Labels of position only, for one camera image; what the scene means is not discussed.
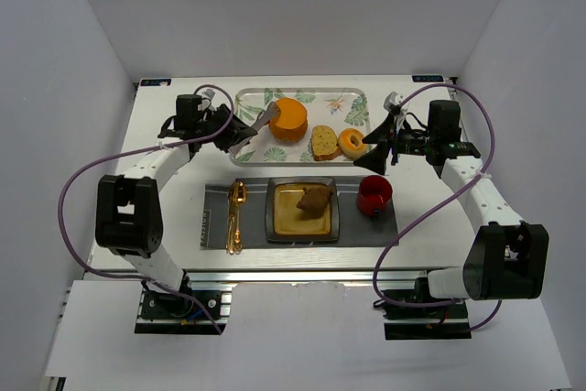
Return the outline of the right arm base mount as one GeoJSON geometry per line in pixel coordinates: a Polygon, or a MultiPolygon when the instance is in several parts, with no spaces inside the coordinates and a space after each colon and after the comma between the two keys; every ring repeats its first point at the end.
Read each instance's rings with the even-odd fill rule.
{"type": "Polygon", "coordinates": [[[376,300],[375,310],[381,310],[384,317],[385,339],[387,341],[431,341],[471,339],[472,332],[465,304],[440,307],[440,299],[429,294],[428,281],[418,277],[412,288],[391,288],[383,293],[398,302],[433,303],[428,308],[398,307],[376,300]]]}

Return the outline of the silver metal tongs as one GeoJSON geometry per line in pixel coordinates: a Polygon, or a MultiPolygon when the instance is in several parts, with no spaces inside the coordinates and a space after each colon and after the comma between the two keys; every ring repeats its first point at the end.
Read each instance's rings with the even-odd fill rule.
{"type": "Polygon", "coordinates": [[[268,125],[270,120],[280,116],[281,111],[275,102],[271,102],[268,107],[261,111],[257,116],[256,120],[252,125],[248,126],[245,131],[245,137],[234,146],[228,149],[231,157],[236,157],[237,154],[250,143],[250,141],[258,135],[258,132],[265,126],[268,125]]]}

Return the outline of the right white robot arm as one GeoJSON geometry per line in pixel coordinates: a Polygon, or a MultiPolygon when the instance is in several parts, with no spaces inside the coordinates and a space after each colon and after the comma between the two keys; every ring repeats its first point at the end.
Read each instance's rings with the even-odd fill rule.
{"type": "Polygon", "coordinates": [[[374,149],[356,159],[355,165],[383,173],[402,154],[424,157],[456,195],[475,234],[462,266],[428,272],[430,300],[538,298],[548,232],[511,208],[486,173],[478,149],[462,140],[459,104],[432,101],[422,129],[412,128],[406,112],[391,98],[384,108],[388,112],[384,122],[364,139],[374,149]]]}

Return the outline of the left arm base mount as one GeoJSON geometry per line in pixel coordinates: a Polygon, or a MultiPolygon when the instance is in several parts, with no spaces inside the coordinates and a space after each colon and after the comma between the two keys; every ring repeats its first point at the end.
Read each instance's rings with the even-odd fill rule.
{"type": "Polygon", "coordinates": [[[190,280],[183,283],[181,292],[199,301],[194,304],[152,284],[142,283],[135,334],[218,336],[215,325],[221,331],[225,329],[234,287],[234,283],[190,274],[190,280]]]}

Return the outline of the round orange cake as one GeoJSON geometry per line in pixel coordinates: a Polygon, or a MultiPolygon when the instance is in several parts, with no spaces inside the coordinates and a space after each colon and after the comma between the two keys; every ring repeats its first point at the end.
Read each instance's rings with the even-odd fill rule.
{"type": "Polygon", "coordinates": [[[279,141],[296,143],[306,134],[309,122],[306,107],[291,98],[276,101],[280,114],[273,117],[268,124],[273,138],[279,141]]]}

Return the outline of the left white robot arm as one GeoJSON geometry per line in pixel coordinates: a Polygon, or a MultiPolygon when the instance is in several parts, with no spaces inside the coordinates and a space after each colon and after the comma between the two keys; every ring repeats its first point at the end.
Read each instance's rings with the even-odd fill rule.
{"type": "Polygon", "coordinates": [[[160,128],[158,139],[183,142],[146,155],[121,175],[105,175],[98,183],[95,240],[130,263],[140,276],[179,291],[185,272],[162,244],[164,224],[159,193],[189,164],[204,144],[235,155],[266,124],[265,113],[248,125],[204,94],[182,94],[176,111],[160,128]]]}

